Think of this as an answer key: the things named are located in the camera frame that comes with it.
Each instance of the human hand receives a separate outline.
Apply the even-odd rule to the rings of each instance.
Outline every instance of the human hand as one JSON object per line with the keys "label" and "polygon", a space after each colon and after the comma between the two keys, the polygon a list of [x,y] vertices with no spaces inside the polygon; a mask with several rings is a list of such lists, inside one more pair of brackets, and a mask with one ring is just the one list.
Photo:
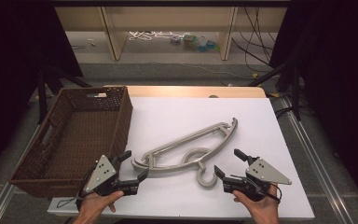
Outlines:
{"label": "human hand", "polygon": [[[268,193],[277,196],[277,185],[271,184]],[[240,191],[233,190],[234,202],[242,203],[249,210],[252,218],[257,224],[276,224],[278,219],[278,202],[270,197],[265,197],[259,202],[254,202]]]}
{"label": "human hand", "polygon": [[107,196],[100,196],[97,193],[87,195],[81,204],[79,215],[74,224],[96,223],[98,217],[106,206],[109,206],[112,212],[116,212],[114,202],[124,195],[123,191],[116,191]]}

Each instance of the cable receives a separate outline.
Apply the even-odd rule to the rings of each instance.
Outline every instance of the cable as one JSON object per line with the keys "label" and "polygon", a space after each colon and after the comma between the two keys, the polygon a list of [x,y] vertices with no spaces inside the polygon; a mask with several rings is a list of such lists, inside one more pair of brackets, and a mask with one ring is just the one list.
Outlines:
{"label": "cable", "polygon": [[254,45],[254,46],[257,46],[257,47],[260,47],[260,48],[272,49],[272,48],[265,47],[265,46],[258,45],[258,44],[255,44],[255,43],[251,42],[250,40],[246,39],[245,36],[243,36],[242,32],[240,32],[240,35],[242,36],[242,38],[243,38],[246,42],[249,42],[249,44],[251,44],[251,45]]}
{"label": "cable", "polygon": [[64,200],[60,200],[58,203],[57,203],[57,208],[61,208],[61,207],[64,207],[66,206],[68,203],[71,203],[73,200],[75,200],[76,197],[74,198],[71,198],[71,199],[64,199]]}
{"label": "cable", "polygon": [[251,68],[251,66],[249,66],[248,61],[247,61],[247,58],[248,58],[247,53],[248,53],[249,43],[250,43],[250,42],[248,42],[248,44],[246,45],[246,49],[244,50],[244,51],[245,51],[245,64],[246,64],[246,66],[247,66],[248,68],[257,71],[256,69]]}
{"label": "cable", "polygon": [[171,31],[169,31],[167,34],[164,34],[162,32],[156,32],[156,31],[151,31],[151,32],[145,32],[145,31],[139,32],[139,31],[136,31],[136,32],[129,32],[129,34],[132,35],[131,37],[129,37],[129,40],[135,40],[135,39],[152,40],[153,37],[169,39],[169,37],[165,36],[165,35],[175,35]]}
{"label": "cable", "polygon": [[272,35],[271,35],[271,33],[270,33],[270,32],[268,32],[268,35],[269,35],[269,37],[271,37],[272,41],[274,41],[274,43],[275,43],[275,42],[276,42],[276,40],[274,39],[274,37],[272,37]]}
{"label": "cable", "polygon": [[251,178],[247,176],[240,176],[240,175],[230,175],[230,176],[237,177],[241,180],[246,180],[247,182],[249,182],[249,184],[253,185],[255,189],[259,188],[258,185]]}
{"label": "cable", "polygon": [[63,224],[69,224],[69,222],[72,220],[72,217],[68,217],[68,219],[66,219],[66,221]]}
{"label": "cable", "polygon": [[261,194],[267,196],[267,197],[270,197],[271,199],[277,201],[278,204],[281,203],[281,199],[279,199],[278,197],[275,197],[274,195],[268,193],[268,192],[265,192],[265,191],[260,191]]}
{"label": "cable", "polygon": [[261,45],[263,47],[263,50],[264,50],[264,53],[265,53],[266,57],[269,59],[270,55],[269,55],[268,51],[266,50],[266,46],[264,45],[263,39],[261,37],[260,24],[258,22],[258,10],[259,10],[259,7],[255,8],[255,23],[252,22],[252,19],[249,16],[249,13],[248,13],[246,7],[244,8],[244,10],[245,10],[246,16],[248,17],[248,20],[251,23],[252,29],[253,29],[250,41],[252,41],[252,36],[253,36],[253,34],[255,34],[258,37],[258,39],[259,39],[259,41],[260,41],[260,43],[261,43]]}
{"label": "cable", "polygon": [[266,193],[266,196],[269,196],[270,198],[272,198],[273,200],[275,200],[275,201],[277,201],[278,202],[278,204],[281,202],[281,198],[282,198],[282,191],[281,191],[281,189],[277,186],[277,185],[274,185],[274,184],[270,184],[270,185],[272,185],[272,186],[274,186],[275,188],[277,188],[277,190],[279,191],[279,198],[278,197],[276,197],[276,196],[274,196],[274,195],[272,195],[272,194],[270,194],[270,193],[268,193],[268,192],[264,192],[264,193]]}
{"label": "cable", "polygon": [[283,97],[285,97],[285,96],[290,97],[291,95],[292,95],[291,93],[288,93],[288,94],[280,94],[280,96],[278,96],[278,97],[273,96],[274,98],[271,100],[271,103],[274,103],[274,102],[277,101],[278,99],[281,99],[281,98],[283,98]]}
{"label": "cable", "polygon": [[[298,106],[298,109],[301,109],[301,108],[310,108],[310,106],[309,106],[309,105],[299,105],[299,106]],[[283,114],[285,114],[285,113],[287,113],[287,112],[289,112],[289,111],[291,111],[291,110],[293,110],[293,107],[292,107],[292,106],[289,106],[289,107],[286,107],[286,108],[283,108],[283,109],[279,109],[279,110],[277,110],[277,111],[274,111],[274,113],[275,113],[275,115],[276,115],[276,117],[277,117],[277,119],[278,119],[281,115],[283,115]],[[313,116],[310,115],[310,114],[305,114],[305,113],[303,113],[303,114],[306,115],[306,116],[313,117]]]}
{"label": "cable", "polygon": [[237,47],[243,51],[245,51],[245,53],[250,54],[252,57],[256,58],[258,61],[260,61],[261,63],[264,63],[265,65],[269,66],[269,63],[267,63],[266,61],[258,58],[257,56],[255,56],[253,53],[249,52],[247,49],[244,49],[243,47],[241,47],[235,40],[234,38],[231,38],[232,42],[234,42],[235,45],[237,45]]}
{"label": "cable", "polygon": [[97,163],[95,163],[86,173],[81,185],[80,185],[80,188],[79,188],[79,191],[77,193],[77,197],[76,197],[76,207],[77,207],[77,210],[80,210],[80,205],[81,203],[83,202],[84,198],[91,194],[92,192],[90,193],[87,193],[87,194],[83,194],[83,189],[84,187],[86,186],[86,184],[88,183],[89,181],[89,178],[91,176],[91,174],[94,172],[95,168],[97,167]]}
{"label": "cable", "polygon": [[[150,62],[144,62],[144,63],[160,63],[160,62],[153,62],[153,61],[150,61]],[[208,70],[204,67],[201,67],[201,66],[197,66],[197,65],[189,65],[189,64],[185,64],[185,63],[176,63],[176,64],[180,64],[182,66],[185,66],[185,67],[192,67],[192,68],[199,68],[199,69],[202,69],[202,70],[205,70],[209,73],[212,73],[212,74],[228,74],[228,75],[232,75],[234,77],[240,77],[240,78],[243,78],[243,79],[254,79],[253,77],[243,77],[243,76],[240,76],[240,75],[236,75],[234,73],[230,73],[230,72],[215,72],[215,71],[211,71],[211,70]]]}

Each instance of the black cable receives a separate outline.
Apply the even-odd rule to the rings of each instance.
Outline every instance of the black cable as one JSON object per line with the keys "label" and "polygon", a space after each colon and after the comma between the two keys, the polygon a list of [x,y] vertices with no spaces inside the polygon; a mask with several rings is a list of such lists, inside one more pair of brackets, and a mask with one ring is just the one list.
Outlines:
{"label": "black cable", "polygon": [[79,192],[77,193],[77,198],[76,198],[76,203],[79,203],[79,201],[83,201],[84,197],[86,197],[87,195],[91,194],[83,194],[83,189],[84,187],[86,186],[92,172],[95,170],[95,168],[97,167],[97,163],[95,163],[86,173],[84,179],[83,179],[83,182],[82,184],[80,185],[80,188],[79,188]]}
{"label": "black cable", "polygon": [[280,96],[278,96],[278,97],[273,96],[274,98],[271,100],[271,103],[274,103],[274,102],[277,101],[278,99],[281,99],[281,98],[283,98],[283,97],[285,97],[285,96],[290,97],[291,95],[292,95],[291,93],[288,93],[288,94],[282,94],[282,95],[280,95]]}
{"label": "black cable", "polygon": [[279,191],[279,202],[281,201],[281,198],[282,198],[282,191],[281,189],[278,187],[278,185],[274,185],[274,184],[271,184],[272,186],[274,186],[275,188],[277,188],[277,190]]}
{"label": "black cable", "polygon": [[269,35],[269,37],[271,37],[272,41],[274,41],[274,43],[275,43],[275,42],[276,42],[276,40],[274,39],[274,37],[272,37],[272,35],[271,35],[271,33],[270,33],[270,32],[268,32],[268,35]]}
{"label": "black cable", "polygon": [[286,108],[284,108],[284,109],[282,109],[282,110],[279,110],[280,113],[277,115],[277,119],[279,119],[279,117],[280,117],[281,115],[283,115],[283,114],[285,114],[285,113],[291,111],[292,109],[293,109],[292,107],[286,107]]}
{"label": "black cable", "polygon": [[258,45],[258,44],[253,43],[252,41],[246,39],[246,37],[243,36],[242,32],[240,32],[240,35],[242,36],[242,38],[243,38],[246,42],[249,42],[249,44],[251,44],[251,45],[254,45],[254,46],[257,46],[257,47],[260,47],[260,48],[272,49],[272,48],[269,48],[269,47],[265,47],[265,46],[262,46],[262,45]]}
{"label": "black cable", "polygon": [[269,66],[269,63],[263,61],[262,59],[258,58],[257,56],[255,56],[253,53],[249,52],[247,49],[244,49],[243,47],[241,47],[233,38],[231,38],[231,40],[234,42],[235,45],[237,45],[237,47],[243,51],[245,51],[245,53],[250,54],[252,57],[256,58],[258,61],[260,61],[261,63],[264,63],[265,65]]}
{"label": "black cable", "polygon": [[72,198],[72,199],[66,199],[66,200],[60,200],[58,203],[57,203],[57,208],[61,208],[63,206],[66,206],[68,203],[70,203],[71,201],[73,201],[74,199],[76,198]]}
{"label": "black cable", "polygon": [[257,70],[256,69],[253,69],[249,64],[248,64],[248,61],[247,61],[247,58],[248,58],[248,54],[247,53],[249,53],[248,52],[248,48],[249,48],[249,45],[250,45],[250,42],[252,41],[252,37],[253,37],[253,35],[254,35],[254,33],[255,33],[255,29],[253,29],[253,31],[252,31],[252,33],[251,33],[251,37],[249,38],[249,42],[248,42],[248,44],[246,45],[246,49],[244,50],[245,51],[245,64],[246,64],[246,66],[249,68],[249,69],[251,69],[251,70],[254,70],[254,71],[256,71],[257,72]]}
{"label": "black cable", "polygon": [[259,22],[258,22],[258,10],[259,10],[259,7],[256,7],[256,8],[255,8],[255,24],[252,22],[252,19],[251,19],[251,17],[249,16],[249,13],[248,13],[246,7],[245,7],[244,9],[245,9],[246,16],[248,17],[248,20],[249,20],[249,22],[250,22],[251,25],[252,25],[252,29],[253,29],[252,34],[256,34],[256,36],[258,37],[258,39],[259,39],[259,41],[260,41],[260,43],[261,43],[261,45],[262,45],[262,47],[263,47],[263,51],[264,51],[264,53],[265,53],[267,59],[269,59],[269,58],[270,58],[270,55],[269,55],[268,51],[266,50],[266,46],[264,45],[263,39],[262,39],[262,37],[261,37],[260,24],[259,24]]}
{"label": "black cable", "polygon": [[63,224],[69,224],[71,220],[72,220],[72,217],[68,217],[68,219],[66,219],[66,221]]}
{"label": "black cable", "polygon": [[263,38],[261,37],[260,23],[258,22],[258,10],[259,10],[259,7],[257,7],[255,9],[255,27],[257,26],[257,31],[258,31],[257,37],[260,40],[261,45],[263,46],[263,51],[264,51],[264,54],[266,55],[266,58],[269,60],[271,58],[271,56],[269,55],[269,52],[266,50],[266,46],[264,45]]}
{"label": "black cable", "polygon": [[287,110],[288,108],[292,108],[292,107],[285,107],[285,108],[283,108],[283,109],[279,109],[279,110],[274,111],[274,113],[275,113],[275,114],[280,113],[280,112],[282,112],[282,111],[284,111],[284,110]]}
{"label": "black cable", "polygon": [[268,192],[264,192],[264,191],[261,191],[261,193],[266,195],[266,196],[268,196],[268,197],[270,197],[271,199],[277,201],[277,203],[280,204],[281,199],[279,199],[278,197],[275,197],[274,195],[272,195],[272,194],[270,194]]}

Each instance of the floor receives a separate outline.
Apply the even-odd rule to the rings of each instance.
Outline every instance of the floor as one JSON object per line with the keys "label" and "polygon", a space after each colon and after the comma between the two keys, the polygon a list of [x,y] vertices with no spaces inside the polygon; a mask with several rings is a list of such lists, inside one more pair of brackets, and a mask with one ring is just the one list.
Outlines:
{"label": "floor", "polygon": [[[183,45],[175,46],[170,43],[170,39],[154,35],[150,35],[151,38],[146,37],[149,40],[128,39],[120,60],[114,62],[111,60],[104,33],[72,32],[67,35],[83,71],[82,79],[92,86],[105,84],[241,86],[271,69],[249,54],[245,56],[244,51],[235,44],[230,47],[228,60],[221,61],[217,49],[199,52],[197,49],[184,48]],[[192,35],[204,35],[215,41],[214,33],[192,33]],[[276,34],[262,33],[261,35],[263,44],[273,48],[273,39]],[[233,38],[246,49],[245,38],[249,40],[251,34],[235,34]],[[254,36],[252,42],[261,45],[261,42]],[[269,59],[264,50],[256,45],[249,45],[248,50],[263,61]],[[266,93],[273,94],[276,92],[274,85],[277,79],[273,77],[261,87]],[[64,86],[73,85],[65,80],[62,82]],[[280,97],[270,97],[315,219],[281,220],[281,223],[358,223],[358,188],[340,159],[334,155],[334,149],[326,138],[318,118],[313,115],[311,108],[307,107],[307,99],[303,94],[300,100],[303,105],[300,109],[300,122],[296,121],[292,112],[278,112],[290,105],[290,99],[290,92],[281,92]],[[30,99],[29,109],[23,115],[11,144],[0,157],[0,193],[10,189],[11,186],[7,185],[7,180],[21,158],[23,150],[29,144],[37,128],[38,119],[38,102],[35,93]],[[314,164],[319,164],[318,162],[322,168],[319,166],[316,169]],[[7,197],[7,203],[0,204],[0,211],[3,212],[0,213],[0,223],[66,223],[68,221],[67,217],[57,217],[47,212],[49,206],[47,199],[31,197],[19,189],[14,189]],[[333,204],[336,199],[343,202],[342,206],[348,211],[347,216],[339,214],[338,211],[342,211],[340,210],[342,207]],[[253,223],[253,221],[249,219],[238,221],[115,220],[102,217],[99,223]]]}

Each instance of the metal rail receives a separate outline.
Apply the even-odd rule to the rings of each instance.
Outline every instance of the metal rail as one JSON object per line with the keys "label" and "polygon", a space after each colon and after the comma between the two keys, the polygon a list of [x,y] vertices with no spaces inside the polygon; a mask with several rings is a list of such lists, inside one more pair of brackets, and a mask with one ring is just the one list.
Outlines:
{"label": "metal rail", "polygon": [[[34,137],[36,136],[37,132],[39,131],[39,127],[40,127],[40,125],[37,125],[36,129],[34,130],[34,133],[33,133],[32,137],[31,137],[31,140],[28,142],[27,147],[22,152],[21,157],[20,157],[16,167],[19,166],[20,161],[25,156],[25,153],[28,151],[29,146],[31,145]],[[3,214],[5,213],[5,210],[6,210],[7,206],[8,206],[8,204],[10,203],[10,200],[11,200],[16,188],[17,187],[15,187],[15,186],[13,186],[13,185],[11,185],[11,184],[6,182],[6,184],[4,185],[3,189],[1,190],[1,192],[0,192],[0,220],[1,220],[2,216],[3,216]]]}
{"label": "metal rail", "polygon": [[[283,97],[282,105],[284,107],[291,106],[291,103],[287,97]],[[327,196],[327,199],[329,200],[334,212],[336,213],[339,223],[354,223],[348,211],[347,205],[342,200],[336,186],[334,185],[329,174],[324,168],[324,165],[319,158],[317,151],[313,147],[313,144],[310,141],[310,138],[308,137],[307,132],[305,131],[301,121],[298,121],[292,112],[289,112],[288,114],[289,119],[296,131],[298,139],[300,140],[301,145],[304,148],[308,159],[310,160],[310,163],[313,167],[313,170],[315,171],[316,176],[321,182],[322,188],[324,189],[324,193]]]}

